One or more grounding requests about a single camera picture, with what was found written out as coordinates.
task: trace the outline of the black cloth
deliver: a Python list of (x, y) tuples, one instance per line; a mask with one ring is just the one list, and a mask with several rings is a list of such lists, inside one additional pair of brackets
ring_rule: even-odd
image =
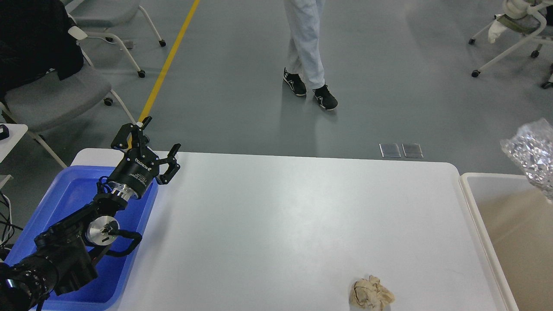
[(60, 80), (81, 70), (74, 25), (59, 0), (0, 0), (0, 98), (50, 69)]
[(549, 26), (553, 26), (553, 6), (547, 7), (547, 15), (545, 16), (545, 20)]

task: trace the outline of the silver metal joint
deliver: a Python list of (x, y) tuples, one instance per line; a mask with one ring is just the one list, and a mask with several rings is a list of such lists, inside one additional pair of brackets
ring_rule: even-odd
[(111, 187), (111, 193), (120, 197), (121, 199), (129, 202), (129, 199), (131, 198), (134, 198), (134, 199), (137, 199), (138, 198), (138, 194), (136, 192), (134, 192), (134, 190), (125, 185), (125, 184), (120, 184), (120, 183), (116, 183), (116, 182), (109, 182), (109, 186)]
[(86, 239), (94, 245), (109, 245), (117, 238), (116, 235), (109, 235), (109, 231), (113, 229), (119, 229), (117, 219), (111, 216), (100, 216), (88, 225)]

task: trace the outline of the chair leg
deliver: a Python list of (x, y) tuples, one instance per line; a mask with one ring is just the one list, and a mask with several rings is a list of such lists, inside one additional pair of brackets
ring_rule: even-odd
[(16, 118), (13, 117), (12, 113), (9, 111), (8, 106), (6, 106), (3, 102), (0, 101), (0, 110), (2, 110), (2, 113), (4, 114), (4, 117), (8, 117), (11, 119), (11, 122), (19, 123)]
[(489, 62), (485, 63), (482, 67), (478, 68), (477, 70), (472, 71), (472, 76), (477, 77), (481, 72), (483, 72), (485, 69), (490, 67), (491, 65), (497, 63), (498, 61), (502, 60), (505, 56), (511, 54), (514, 50), (518, 49), (523, 44), (527, 43), (528, 41), (531, 41), (536, 37), (538, 34), (540, 34), (546, 26), (545, 17), (543, 17), (541, 14), (538, 14), (538, 16), (535, 16), (540, 21), (540, 27), (532, 32), (531, 34), (526, 35), (523, 39), (519, 40), (517, 43), (515, 43), (513, 46), (508, 48), (507, 50), (503, 51), (503, 53), (497, 55), (495, 58), (490, 60)]
[(90, 67), (92, 67), (93, 69), (95, 69), (95, 68), (94, 68), (94, 64), (92, 63), (92, 60), (90, 60), (90, 57), (88, 57), (88, 55), (85, 53), (85, 51), (84, 51), (82, 48), (81, 48), (81, 52), (82, 52), (82, 56), (85, 57), (86, 62), (88, 63), (88, 65), (89, 65)]
[(148, 24), (150, 24), (151, 29), (154, 31), (155, 36), (158, 38), (159, 45), (165, 46), (165, 40), (163, 40), (159, 35), (158, 30), (155, 28), (152, 19), (148, 15), (148, 12), (146, 12), (146, 9), (144, 9), (142, 6), (138, 6), (138, 9), (142, 12), (142, 15), (144, 15), (144, 17), (148, 21)]
[(538, 46), (536, 47), (535, 50), (532, 51), (532, 53), (530, 54), (530, 57), (532, 58), (536, 58), (540, 55), (540, 50), (541, 50), (541, 47), (544, 46), (543, 44), (538, 44)]
[(119, 95), (117, 95), (117, 93), (115, 93), (114, 90), (111, 90), (110, 92), (111, 92), (111, 94), (113, 94), (113, 97), (115, 97), (115, 99), (119, 102), (119, 104), (121, 105), (121, 107), (123, 108), (123, 110), (125, 110), (125, 113), (127, 114), (127, 116), (129, 117), (129, 119), (131, 120), (131, 123), (135, 124), (136, 121), (134, 120), (133, 116), (132, 116), (131, 113), (129, 112), (129, 109), (127, 109), (127, 106), (125, 105), (125, 103), (123, 102), (123, 100), (121, 100), (121, 97), (119, 97)]
[(65, 163), (60, 159), (60, 157), (58, 157), (58, 155), (52, 150), (52, 148), (50, 148), (50, 146), (42, 139), (42, 137), (40, 137), (39, 135), (31, 131), (27, 131), (27, 134), (31, 136), (34, 140), (36, 140), (42, 147), (44, 147), (44, 149), (46, 149), (46, 151), (50, 153), (50, 155), (54, 158), (54, 160), (56, 160), (58, 164), (61, 165), (62, 168), (67, 168), (67, 165), (65, 165)]
[(137, 62), (134, 61), (134, 58), (132, 57), (132, 55), (129, 53), (129, 51), (127, 50), (127, 48), (125, 47), (125, 43), (123, 43), (123, 41), (116, 35), (112, 34), (112, 33), (95, 33), (95, 32), (87, 32), (88, 36), (89, 37), (97, 37), (97, 38), (112, 38), (113, 40), (115, 40), (115, 42), (117, 42), (117, 44), (119, 44), (119, 46), (121, 47), (121, 50), (125, 53), (125, 55), (127, 56), (128, 60), (131, 62), (131, 64), (133, 65), (134, 69), (137, 71), (138, 73), (138, 76), (139, 77), (145, 77), (146, 76), (146, 72), (142, 69), (140, 69), (140, 67), (138, 66)]
[(484, 31), (486, 31), (486, 30), (493, 24), (494, 21), (495, 21), (495, 19), (494, 19), (491, 23), (487, 24), (484, 28), (480, 29), (479, 32), (477, 32), (476, 34), (474, 34), (474, 35), (470, 38), (470, 40), (468, 41), (468, 43), (469, 43), (470, 45), (473, 45), (474, 42), (476, 41), (476, 38), (477, 38), (481, 33), (483, 33)]
[(553, 64), (549, 67), (551, 71), (551, 76), (549, 77), (548, 81), (545, 81), (543, 84), (541, 84), (542, 89), (548, 89), (553, 86)]

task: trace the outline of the shoe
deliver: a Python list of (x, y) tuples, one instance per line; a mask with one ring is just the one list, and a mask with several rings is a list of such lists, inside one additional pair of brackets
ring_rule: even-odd
[(319, 106), (321, 106), (324, 110), (332, 110), (338, 106), (338, 101), (334, 96), (332, 96), (332, 94), (330, 94), (328, 85), (325, 84), (323, 87), (314, 89), (313, 93), (315, 93), (317, 103), (319, 103)]
[(291, 74), (286, 71), (286, 68), (284, 68), (284, 81), (288, 83), (288, 85), (292, 89), (292, 92), (294, 92), (296, 96), (305, 96), (305, 94), (307, 93), (305, 84), (301, 80), (300, 75)]

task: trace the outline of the clear plastic bag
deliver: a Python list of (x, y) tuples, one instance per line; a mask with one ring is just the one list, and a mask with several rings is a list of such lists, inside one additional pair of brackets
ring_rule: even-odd
[(553, 127), (545, 119), (521, 126), (501, 149), (526, 174), (530, 184), (553, 200)]

